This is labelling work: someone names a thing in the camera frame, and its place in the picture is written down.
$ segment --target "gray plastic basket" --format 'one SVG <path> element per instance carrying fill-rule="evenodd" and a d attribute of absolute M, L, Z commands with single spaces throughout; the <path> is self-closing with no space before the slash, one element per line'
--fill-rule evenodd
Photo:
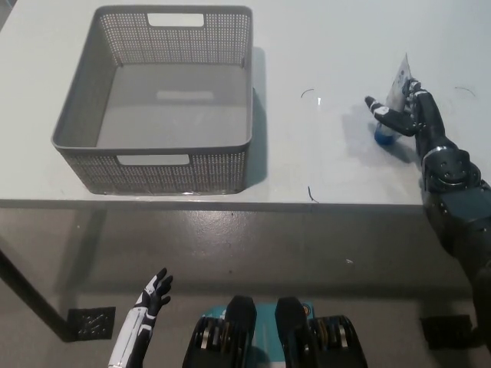
<path fill-rule="evenodd" d="M 251 138 L 250 9 L 96 11 L 53 135 L 92 193 L 240 192 Z"/>

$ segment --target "concrete floor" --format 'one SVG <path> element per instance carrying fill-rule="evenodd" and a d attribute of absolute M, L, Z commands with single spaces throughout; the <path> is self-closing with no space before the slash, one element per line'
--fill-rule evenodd
<path fill-rule="evenodd" d="M 318 316 L 348 315 L 369 367 L 485 367 L 483 348 L 430 352 L 420 317 L 473 314 L 458 265 L 422 214 L 363 212 L 0 211 L 0 247 L 62 314 L 117 308 L 115 334 L 141 288 L 167 266 L 173 300 L 146 366 L 178 367 L 200 314 L 234 294 L 295 294 Z M 112 341 L 65 344 L 0 284 L 0 366 L 105 366 Z"/>

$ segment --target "tabletop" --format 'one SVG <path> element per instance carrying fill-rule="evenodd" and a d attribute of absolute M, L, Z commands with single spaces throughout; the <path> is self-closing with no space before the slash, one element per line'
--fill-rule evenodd
<path fill-rule="evenodd" d="M 253 84 L 265 125 L 255 127 L 248 188 L 218 196 L 91 194 L 51 135 L 95 10 L 139 3 L 176 2 L 20 0 L 14 7 L 0 32 L 0 205 L 420 205 L 414 140 L 380 148 L 364 105 L 367 94 L 384 100 L 405 54 L 449 138 L 491 180 L 491 2 L 180 0 L 252 9 Z"/>

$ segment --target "mesh pattern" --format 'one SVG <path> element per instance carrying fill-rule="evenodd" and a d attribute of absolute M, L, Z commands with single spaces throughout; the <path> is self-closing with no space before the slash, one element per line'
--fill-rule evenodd
<path fill-rule="evenodd" d="M 202 63 L 242 65 L 251 19 L 244 14 L 205 14 L 199 28 L 147 24 L 146 13 L 106 14 L 100 18 L 118 64 Z"/>
<path fill-rule="evenodd" d="M 249 13 L 200 8 L 204 26 L 153 27 L 146 7 L 114 6 L 97 13 L 58 125 L 66 147 L 95 147 L 116 69 L 125 64 L 233 64 L 248 68 Z M 238 153 L 189 155 L 183 166 L 125 166 L 104 149 L 94 155 L 58 148 L 96 194 L 233 193 L 245 188 L 248 147 Z"/>
<path fill-rule="evenodd" d="M 124 166 L 114 156 L 66 156 L 96 194 L 234 193 L 244 189 L 246 152 L 195 155 L 185 166 Z"/>

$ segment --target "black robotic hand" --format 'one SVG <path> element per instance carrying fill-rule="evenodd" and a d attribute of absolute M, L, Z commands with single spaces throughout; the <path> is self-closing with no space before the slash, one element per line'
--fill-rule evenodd
<path fill-rule="evenodd" d="M 166 295 L 170 291 L 173 277 L 166 278 L 167 269 L 163 268 L 143 289 L 133 308 L 146 308 L 147 315 L 151 320 L 155 320 L 160 308 L 170 302 L 170 296 Z"/>
<path fill-rule="evenodd" d="M 383 125 L 415 136 L 423 205 L 442 246 L 459 260 L 473 287 L 481 337 L 491 351 L 491 190 L 467 151 L 447 138 L 437 103 L 417 80 L 403 89 L 403 113 L 373 97 L 365 103 Z"/>
<path fill-rule="evenodd" d="M 170 302 L 166 294 L 170 291 L 173 277 L 166 278 L 166 274 L 167 269 L 164 268 L 153 276 L 128 312 L 109 360 L 109 367 L 142 367 L 160 308 Z"/>

